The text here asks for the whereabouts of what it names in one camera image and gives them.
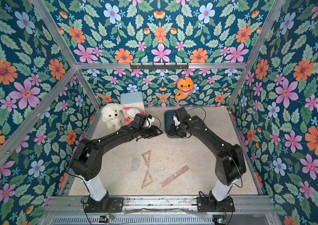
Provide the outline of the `teal plastic storage box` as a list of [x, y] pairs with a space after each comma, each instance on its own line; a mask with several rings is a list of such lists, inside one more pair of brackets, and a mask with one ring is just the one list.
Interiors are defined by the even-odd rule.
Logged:
[[180, 130], [179, 126], [175, 125], [175, 110], [168, 110], [164, 113], [165, 133], [168, 138], [185, 138], [187, 133]]

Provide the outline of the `pink long straight ruler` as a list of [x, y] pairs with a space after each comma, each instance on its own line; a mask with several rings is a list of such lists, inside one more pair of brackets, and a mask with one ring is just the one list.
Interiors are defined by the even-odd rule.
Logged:
[[161, 187], [165, 187], [166, 185], [168, 185], [169, 183], [171, 183], [172, 181], [174, 181], [176, 178], [178, 178], [179, 176], [181, 176], [182, 174], [184, 174], [186, 171], [188, 171], [190, 168], [188, 165], [185, 165], [184, 167], [182, 167], [181, 169], [179, 169], [178, 171], [174, 172], [173, 174], [171, 174], [170, 176], [168, 176], [167, 178], [165, 178], [161, 183]]

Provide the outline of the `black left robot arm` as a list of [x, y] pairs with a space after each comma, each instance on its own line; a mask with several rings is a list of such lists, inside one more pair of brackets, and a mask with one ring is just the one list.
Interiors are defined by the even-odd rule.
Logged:
[[151, 115], [138, 113], [129, 125], [120, 127], [114, 133], [93, 140], [83, 139], [79, 143], [70, 168], [84, 182], [93, 201], [102, 202], [109, 196], [99, 176], [103, 156], [121, 144], [163, 134], [159, 127], [152, 124], [154, 120]]

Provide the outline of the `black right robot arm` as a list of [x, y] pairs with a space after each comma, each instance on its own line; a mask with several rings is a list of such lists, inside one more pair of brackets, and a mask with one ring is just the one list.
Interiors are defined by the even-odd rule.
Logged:
[[174, 111], [174, 123], [168, 134], [172, 137], [186, 138], [186, 135], [196, 137], [215, 156], [215, 174], [218, 178], [216, 185], [210, 191], [210, 200], [219, 203], [229, 197], [229, 193], [242, 175], [247, 171], [240, 145], [231, 145], [217, 136], [198, 116], [191, 116], [184, 107]]

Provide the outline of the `light blue white box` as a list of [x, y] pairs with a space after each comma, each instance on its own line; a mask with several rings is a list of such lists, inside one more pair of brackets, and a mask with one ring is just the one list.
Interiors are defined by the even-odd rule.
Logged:
[[145, 110], [143, 94], [141, 91], [121, 94], [120, 104], [128, 108], [137, 108], [140, 111]]

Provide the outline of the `pink white toy figure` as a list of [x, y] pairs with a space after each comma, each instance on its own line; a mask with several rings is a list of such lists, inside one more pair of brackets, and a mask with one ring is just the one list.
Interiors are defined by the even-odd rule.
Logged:
[[137, 108], [130, 108], [130, 107], [125, 107], [123, 111], [123, 115], [125, 117], [125, 124], [129, 125], [132, 121], [134, 121], [135, 116], [140, 113], [140, 114], [145, 114], [144, 111], [140, 111]]

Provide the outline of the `pink triangle ruler upper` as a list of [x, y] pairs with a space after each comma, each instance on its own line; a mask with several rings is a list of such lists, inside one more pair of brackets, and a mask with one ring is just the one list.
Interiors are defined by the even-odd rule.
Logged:
[[142, 157], [144, 159], [144, 162], [145, 162], [147, 168], [150, 168], [151, 153], [152, 153], [152, 151], [147, 151], [147, 152], [142, 154]]

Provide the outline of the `white plush dog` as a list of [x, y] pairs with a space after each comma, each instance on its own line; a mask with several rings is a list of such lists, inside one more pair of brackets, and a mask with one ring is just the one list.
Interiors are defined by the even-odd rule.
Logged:
[[108, 129], [119, 130], [125, 124], [123, 115], [124, 106], [117, 103], [109, 103], [101, 110], [101, 120], [107, 125]]

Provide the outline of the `orange shark plush toy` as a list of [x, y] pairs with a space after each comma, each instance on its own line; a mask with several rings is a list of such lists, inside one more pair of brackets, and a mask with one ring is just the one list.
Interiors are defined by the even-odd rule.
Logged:
[[182, 77], [177, 82], [177, 88], [176, 100], [184, 100], [193, 92], [194, 82], [190, 77]]

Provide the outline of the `black hook rail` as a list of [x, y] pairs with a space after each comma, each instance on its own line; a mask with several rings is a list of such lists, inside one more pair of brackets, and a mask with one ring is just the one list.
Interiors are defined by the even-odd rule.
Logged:
[[167, 69], [167, 70], [177, 70], [177, 69], [189, 69], [188, 63], [130, 63], [130, 69]]

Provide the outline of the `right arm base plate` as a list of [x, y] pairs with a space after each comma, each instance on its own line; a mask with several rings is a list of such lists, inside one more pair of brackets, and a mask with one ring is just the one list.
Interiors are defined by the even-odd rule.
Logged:
[[230, 196], [220, 202], [214, 197], [199, 196], [196, 203], [198, 212], [235, 212], [234, 202]]

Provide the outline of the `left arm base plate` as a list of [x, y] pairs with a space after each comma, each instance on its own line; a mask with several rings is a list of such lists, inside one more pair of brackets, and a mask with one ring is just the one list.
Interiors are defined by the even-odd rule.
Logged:
[[124, 198], [122, 197], [104, 198], [99, 202], [89, 198], [87, 202], [84, 203], [84, 211], [86, 213], [117, 213], [122, 211], [123, 202]]

